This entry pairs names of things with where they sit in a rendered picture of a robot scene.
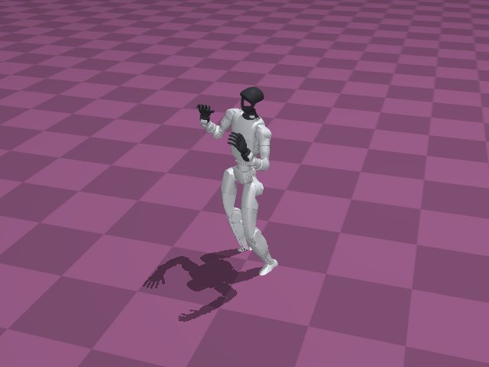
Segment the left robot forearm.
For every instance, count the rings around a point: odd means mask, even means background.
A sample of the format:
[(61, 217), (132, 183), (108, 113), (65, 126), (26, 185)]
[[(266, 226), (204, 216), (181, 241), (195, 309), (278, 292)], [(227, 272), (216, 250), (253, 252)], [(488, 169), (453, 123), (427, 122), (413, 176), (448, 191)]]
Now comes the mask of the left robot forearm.
[[(242, 158), (243, 159), (243, 158)], [(255, 158), (252, 153), (248, 155), (249, 161), (245, 161), (248, 167), (253, 167), (256, 171), (265, 171), (270, 167), (270, 163), (268, 160), (261, 160), (259, 158)]]

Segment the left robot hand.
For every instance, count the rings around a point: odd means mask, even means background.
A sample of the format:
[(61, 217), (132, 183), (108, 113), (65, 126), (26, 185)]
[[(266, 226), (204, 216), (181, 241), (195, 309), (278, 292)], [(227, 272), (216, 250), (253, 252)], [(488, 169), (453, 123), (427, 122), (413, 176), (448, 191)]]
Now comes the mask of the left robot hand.
[(240, 133), (235, 133), (235, 132), (232, 132), (232, 134), (233, 135), (229, 135), (229, 136), (235, 138), (236, 140), (233, 138), (229, 138), (228, 140), (232, 140), (234, 143), (228, 142), (228, 144), (234, 145), (238, 149), (238, 151), (241, 153), (242, 158), (245, 161), (249, 161), (248, 155), (251, 153), (251, 151), (249, 148), (247, 148), (247, 144), (245, 142), (244, 136)]

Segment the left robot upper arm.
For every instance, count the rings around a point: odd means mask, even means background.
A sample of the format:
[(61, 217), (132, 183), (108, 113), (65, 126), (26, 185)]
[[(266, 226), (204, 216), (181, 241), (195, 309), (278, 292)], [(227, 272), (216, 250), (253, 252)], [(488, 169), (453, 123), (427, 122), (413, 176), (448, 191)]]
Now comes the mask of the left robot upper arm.
[[(258, 140), (259, 153), (261, 160), (268, 160), (270, 157), (271, 131), (264, 125), (257, 125), (255, 137)], [(266, 170), (268, 171), (268, 170)]]

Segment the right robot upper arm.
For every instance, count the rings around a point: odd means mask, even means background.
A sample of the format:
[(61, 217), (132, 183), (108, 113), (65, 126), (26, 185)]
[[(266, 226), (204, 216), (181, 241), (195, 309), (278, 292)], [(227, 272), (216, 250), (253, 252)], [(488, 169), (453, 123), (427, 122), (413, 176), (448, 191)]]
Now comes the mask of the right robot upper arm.
[(225, 131), (230, 127), (230, 125), (232, 124), (232, 116), (235, 114), (235, 112), (237, 112), (238, 110), (240, 109), (228, 109), (226, 112), (225, 112), (225, 116), (223, 117), (223, 119), (221, 120), (220, 122), (220, 125), (217, 125), (216, 126), (216, 130), (215, 132), (212, 133), (213, 137), (218, 139), (218, 138), (221, 138)]

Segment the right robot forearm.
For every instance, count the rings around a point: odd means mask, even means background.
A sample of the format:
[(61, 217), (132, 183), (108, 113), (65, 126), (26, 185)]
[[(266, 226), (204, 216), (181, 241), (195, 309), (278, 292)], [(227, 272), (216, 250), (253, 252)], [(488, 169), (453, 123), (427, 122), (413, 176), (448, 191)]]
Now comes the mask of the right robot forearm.
[(208, 123), (208, 120), (203, 120), (201, 119), (200, 120), (200, 125), (210, 134), (212, 134), (213, 132), (215, 132), (216, 130), (216, 126), (213, 122), (211, 122), (209, 120), (209, 123)]

